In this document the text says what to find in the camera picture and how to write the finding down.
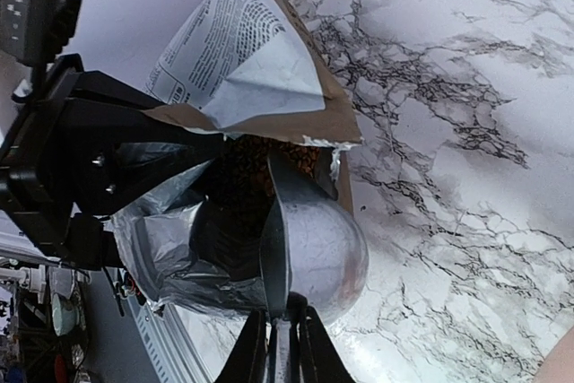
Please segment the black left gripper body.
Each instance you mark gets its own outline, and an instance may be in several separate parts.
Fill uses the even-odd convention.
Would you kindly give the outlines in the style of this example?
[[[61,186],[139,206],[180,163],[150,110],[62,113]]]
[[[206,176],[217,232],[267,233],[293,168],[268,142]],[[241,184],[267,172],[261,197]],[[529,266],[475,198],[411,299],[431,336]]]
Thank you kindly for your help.
[[[111,234],[97,218],[73,213],[72,156],[57,136],[82,72],[79,55],[60,57],[24,101],[1,146],[1,209],[43,255],[69,266],[104,266]]]

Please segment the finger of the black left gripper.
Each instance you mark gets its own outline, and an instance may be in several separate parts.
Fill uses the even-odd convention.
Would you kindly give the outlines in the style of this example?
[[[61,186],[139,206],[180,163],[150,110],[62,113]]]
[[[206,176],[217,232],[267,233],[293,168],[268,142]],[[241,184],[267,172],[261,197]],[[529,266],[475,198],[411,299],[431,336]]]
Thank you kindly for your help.
[[[102,72],[78,75],[62,113],[62,131],[77,144],[118,151],[124,163],[144,163],[179,153],[201,163],[224,150],[219,134],[188,132],[146,114],[164,103]]]
[[[111,215],[162,182],[214,158],[214,140],[75,146],[69,168],[74,201],[84,213]]]

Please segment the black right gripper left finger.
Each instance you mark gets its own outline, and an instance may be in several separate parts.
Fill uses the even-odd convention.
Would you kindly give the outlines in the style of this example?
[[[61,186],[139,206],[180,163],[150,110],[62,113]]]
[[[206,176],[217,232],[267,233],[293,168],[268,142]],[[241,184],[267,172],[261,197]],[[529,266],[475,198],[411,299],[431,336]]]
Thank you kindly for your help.
[[[215,383],[262,383],[266,357],[266,314],[250,312]]]

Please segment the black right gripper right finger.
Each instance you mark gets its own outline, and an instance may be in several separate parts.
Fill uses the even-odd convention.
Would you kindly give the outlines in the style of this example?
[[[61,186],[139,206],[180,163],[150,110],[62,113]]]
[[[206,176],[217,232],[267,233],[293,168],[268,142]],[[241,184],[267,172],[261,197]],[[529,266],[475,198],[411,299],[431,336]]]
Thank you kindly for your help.
[[[299,325],[299,363],[303,381],[354,383],[316,309],[302,295],[292,295],[291,310]]]

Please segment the silver metal scoop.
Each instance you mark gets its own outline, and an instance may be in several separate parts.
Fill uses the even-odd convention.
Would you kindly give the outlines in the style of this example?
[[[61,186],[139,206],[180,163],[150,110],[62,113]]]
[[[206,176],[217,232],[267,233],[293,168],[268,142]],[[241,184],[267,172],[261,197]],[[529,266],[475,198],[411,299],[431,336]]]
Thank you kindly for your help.
[[[278,152],[267,163],[275,199],[260,249],[271,325],[265,381],[304,382],[291,296],[305,297],[326,327],[361,296],[369,254],[357,222],[322,187]]]

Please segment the brown white dog food bag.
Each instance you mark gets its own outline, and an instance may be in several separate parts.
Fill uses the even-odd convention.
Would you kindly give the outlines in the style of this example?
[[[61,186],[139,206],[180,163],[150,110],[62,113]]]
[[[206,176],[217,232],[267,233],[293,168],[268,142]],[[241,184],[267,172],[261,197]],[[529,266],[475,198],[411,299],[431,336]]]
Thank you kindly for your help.
[[[298,293],[333,323],[369,267],[345,154],[349,96],[287,0],[204,0],[146,84],[150,118],[222,153],[112,216],[127,272],[153,305],[246,314]]]

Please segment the pink double pet bowl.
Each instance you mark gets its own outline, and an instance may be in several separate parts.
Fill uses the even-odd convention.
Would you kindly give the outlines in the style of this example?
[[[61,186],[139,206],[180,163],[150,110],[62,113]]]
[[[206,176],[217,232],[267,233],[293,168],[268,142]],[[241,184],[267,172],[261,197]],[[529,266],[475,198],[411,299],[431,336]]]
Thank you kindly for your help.
[[[534,383],[574,382],[574,328],[572,328],[548,354]]]

